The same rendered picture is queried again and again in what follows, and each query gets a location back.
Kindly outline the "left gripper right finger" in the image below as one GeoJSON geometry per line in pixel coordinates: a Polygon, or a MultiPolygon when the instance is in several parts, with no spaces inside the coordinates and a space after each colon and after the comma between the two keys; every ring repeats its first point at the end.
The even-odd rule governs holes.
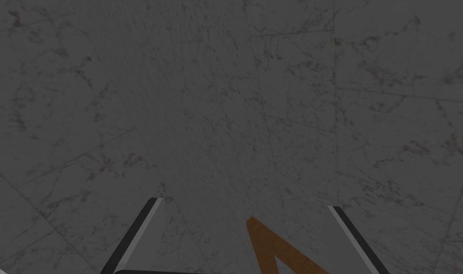
{"type": "Polygon", "coordinates": [[[331,274],[390,274],[338,206],[327,208],[327,254],[331,274]]]}

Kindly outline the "brown angular wooden piece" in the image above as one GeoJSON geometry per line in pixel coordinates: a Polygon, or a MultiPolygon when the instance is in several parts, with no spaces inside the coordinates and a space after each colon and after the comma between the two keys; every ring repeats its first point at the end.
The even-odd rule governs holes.
{"type": "Polygon", "coordinates": [[[276,259],[295,274],[329,274],[254,217],[246,221],[246,228],[261,274],[280,274],[276,259]]]}

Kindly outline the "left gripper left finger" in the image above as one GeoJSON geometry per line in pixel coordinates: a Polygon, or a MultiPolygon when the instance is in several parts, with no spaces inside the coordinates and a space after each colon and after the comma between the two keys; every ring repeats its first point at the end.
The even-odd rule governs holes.
{"type": "Polygon", "coordinates": [[[163,274],[152,261],[163,234],[163,199],[149,199],[100,274],[163,274]]]}

